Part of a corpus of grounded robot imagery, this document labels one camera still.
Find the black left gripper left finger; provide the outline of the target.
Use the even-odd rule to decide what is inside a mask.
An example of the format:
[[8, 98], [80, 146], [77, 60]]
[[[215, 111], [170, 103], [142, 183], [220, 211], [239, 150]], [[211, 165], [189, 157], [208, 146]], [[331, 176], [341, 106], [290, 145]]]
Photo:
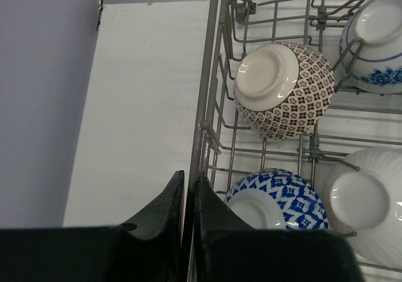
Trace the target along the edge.
[[184, 184], [119, 225], [1, 230], [1, 281], [178, 281]]

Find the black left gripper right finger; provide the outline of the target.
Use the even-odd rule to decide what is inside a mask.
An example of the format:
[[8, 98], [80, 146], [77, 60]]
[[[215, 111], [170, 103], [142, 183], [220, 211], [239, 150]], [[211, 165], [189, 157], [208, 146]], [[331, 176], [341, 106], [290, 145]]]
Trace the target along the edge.
[[350, 245], [329, 230], [256, 230], [194, 184], [197, 281], [364, 281]]

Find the white ribbed bowl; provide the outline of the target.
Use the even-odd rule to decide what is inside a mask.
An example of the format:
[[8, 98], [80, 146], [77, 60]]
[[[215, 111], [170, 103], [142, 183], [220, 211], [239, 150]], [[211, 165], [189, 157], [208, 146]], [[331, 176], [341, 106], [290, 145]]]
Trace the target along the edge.
[[368, 261], [401, 267], [401, 150], [375, 147], [347, 155], [321, 196], [330, 227]]

